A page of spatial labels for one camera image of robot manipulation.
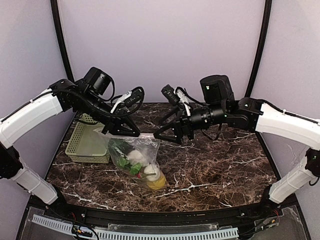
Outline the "green bell pepper toy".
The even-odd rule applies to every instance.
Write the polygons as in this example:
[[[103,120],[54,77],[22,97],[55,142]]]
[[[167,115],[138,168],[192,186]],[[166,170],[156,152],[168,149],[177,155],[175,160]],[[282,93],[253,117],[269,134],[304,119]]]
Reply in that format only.
[[[117,152],[123,155],[128,155],[130,152],[135,150],[134,146],[129,144],[127,141],[116,138],[111,138],[108,142],[108,145],[112,149],[116,150]]]

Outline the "clear zip top bag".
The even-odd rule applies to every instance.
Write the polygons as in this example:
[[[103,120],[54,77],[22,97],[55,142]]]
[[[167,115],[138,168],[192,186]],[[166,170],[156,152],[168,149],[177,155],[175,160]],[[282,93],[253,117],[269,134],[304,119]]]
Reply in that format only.
[[[167,179],[157,162],[161,141],[152,133],[139,136],[103,134],[102,128],[94,131],[101,138],[113,164],[135,182],[158,191],[164,189]]]

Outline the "white garlic toy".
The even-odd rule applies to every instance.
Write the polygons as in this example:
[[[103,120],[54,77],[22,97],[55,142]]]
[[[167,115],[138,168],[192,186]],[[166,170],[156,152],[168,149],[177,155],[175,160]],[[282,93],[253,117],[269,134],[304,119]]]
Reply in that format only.
[[[129,152],[126,156],[130,164],[136,165],[141,164],[142,167],[146,167],[150,162],[144,157],[144,155],[139,150],[133,150]]]

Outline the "green leafy vegetable toy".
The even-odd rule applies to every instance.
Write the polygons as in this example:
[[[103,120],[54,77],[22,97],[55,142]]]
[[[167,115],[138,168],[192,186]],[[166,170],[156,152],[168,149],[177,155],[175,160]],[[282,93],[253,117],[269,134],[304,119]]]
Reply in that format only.
[[[143,181],[154,182],[161,176],[161,170],[155,163],[149,163],[147,166],[142,166],[140,163],[131,165],[127,158],[120,157],[116,161],[116,165],[126,174]]]

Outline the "yellow lemon toy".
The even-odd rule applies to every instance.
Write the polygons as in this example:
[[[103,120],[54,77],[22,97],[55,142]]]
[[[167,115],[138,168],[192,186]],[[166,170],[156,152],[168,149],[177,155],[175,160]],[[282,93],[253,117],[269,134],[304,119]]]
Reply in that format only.
[[[166,177],[163,175],[156,181],[148,181],[147,186],[152,190],[160,190],[163,189],[167,184]]]

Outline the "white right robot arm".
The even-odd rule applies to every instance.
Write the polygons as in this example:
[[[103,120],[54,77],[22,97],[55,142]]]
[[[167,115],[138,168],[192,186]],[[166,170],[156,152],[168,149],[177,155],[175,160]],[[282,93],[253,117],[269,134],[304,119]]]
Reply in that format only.
[[[182,88],[170,85],[162,94],[175,106],[176,117],[158,129],[156,139],[176,144],[183,137],[194,138],[195,130],[214,125],[248,132],[273,134],[307,145],[309,148],[299,164],[279,181],[265,190],[263,201],[280,204],[306,183],[320,178],[320,121],[280,109],[263,99],[244,97],[235,100],[226,75],[211,75],[200,80],[204,103],[192,109],[183,99],[188,94]]]

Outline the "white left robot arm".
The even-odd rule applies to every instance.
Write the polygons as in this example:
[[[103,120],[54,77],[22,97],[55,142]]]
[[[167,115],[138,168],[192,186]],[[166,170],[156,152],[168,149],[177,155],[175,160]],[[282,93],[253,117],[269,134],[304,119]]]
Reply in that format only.
[[[131,115],[143,103],[145,91],[141,86],[123,95],[112,96],[116,103],[102,95],[113,78],[97,67],[91,67],[76,81],[61,79],[39,95],[0,120],[0,177],[17,183],[46,205],[64,201],[60,191],[44,180],[22,159],[14,144],[24,135],[49,119],[69,110],[89,115],[103,124],[102,133],[114,136],[138,137],[140,130]]]

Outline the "green perforated plastic basket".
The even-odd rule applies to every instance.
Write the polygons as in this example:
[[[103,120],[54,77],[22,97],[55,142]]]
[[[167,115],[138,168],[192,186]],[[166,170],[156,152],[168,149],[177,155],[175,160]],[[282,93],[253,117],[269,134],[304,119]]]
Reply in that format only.
[[[83,113],[72,132],[65,154],[74,163],[107,164],[110,155],[104,146],[97,129],[104,125]]]

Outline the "black front table rail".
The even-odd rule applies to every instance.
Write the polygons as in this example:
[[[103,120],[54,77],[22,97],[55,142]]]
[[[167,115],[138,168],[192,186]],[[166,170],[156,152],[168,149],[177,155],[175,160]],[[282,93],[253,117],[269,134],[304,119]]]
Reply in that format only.
[[[211,184],[168,187],[148,190],[138,185],[99,184],[68,185],[61,189],[66,199],[62,208],[46,209],[37,198],[31,197],[22,224],[32,211],[49,217],[65,217],[89,226],[129,224],[146,226],[178,226],[218,223],[249,229],[254,221],[278,218],[284,207],[296,204],[291,196],[283,204],[272,207],[259,202],[261,191],[226,191]]]

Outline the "black left frame post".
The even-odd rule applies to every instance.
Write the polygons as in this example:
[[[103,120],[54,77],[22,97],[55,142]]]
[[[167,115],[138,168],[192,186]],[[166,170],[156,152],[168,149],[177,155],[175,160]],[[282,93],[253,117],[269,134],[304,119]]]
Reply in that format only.
[[[55,29],[55,35],[58,42],[59,52],[62,59],[62,64],[67,76],[67,79],[74,82],[74,75],[67,51],[67,46],[64,38],[63,33],[63,27],[62,27],[62,21],[60,17],[60,11],[59,11],[59,3],[57,0],[50,0],[50,7],[52,12],[52,19]]]

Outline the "black frame post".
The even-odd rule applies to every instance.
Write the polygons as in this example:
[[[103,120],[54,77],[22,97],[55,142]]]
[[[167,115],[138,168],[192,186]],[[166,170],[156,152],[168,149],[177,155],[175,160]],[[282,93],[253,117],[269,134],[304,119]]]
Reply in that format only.
[[[261,28],[260,28],[256,53],[255,53],[254,61],[252,64],[250,77],[249,77],[246,91],[244,94],[245,97],[251,96],[256,79],[257,79],[262,55],[264,52],[267,33],[268,33],[268,27],[269,27],[271,9],[272,9],[272,2],[273,2],[272,0],[265,0],[264,1],[264,9],[263,9],[263,16],[262,16],[262,21],[261,21]]]
[[[55,29],[55,35],[58,42],[59,52],[62,59],[62,64],[67,76],[67,79],[74,82],[74,75],[67,51],[67,46],[64,38],[63,33],[63,27],[62,27],[62,21],[60,17],[60,11],[59,11],[59,3],[57,0],[50,0],[50,7],[52,12],[52,19]]]

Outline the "black right frame post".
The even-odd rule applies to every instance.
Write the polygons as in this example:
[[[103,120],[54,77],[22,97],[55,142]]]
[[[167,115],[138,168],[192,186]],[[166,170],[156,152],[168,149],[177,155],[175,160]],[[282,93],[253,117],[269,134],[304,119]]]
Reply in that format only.
[[[246,91],[244,94],[245,97],[251,96],[256,79],[257,79],[262,55],[264,52],[267,33],[268,33],[268,27],[269,27],[271,9],[272,9],[272,2],[273,2],[272,0],[265,0],[264,1],[264,9],[263,9],[263,16],[262,16],[262,21],[261,21],[261,28],[260,28],[256,53],[255,53],[254,61],[252,64],[250,77],[249,77]]]

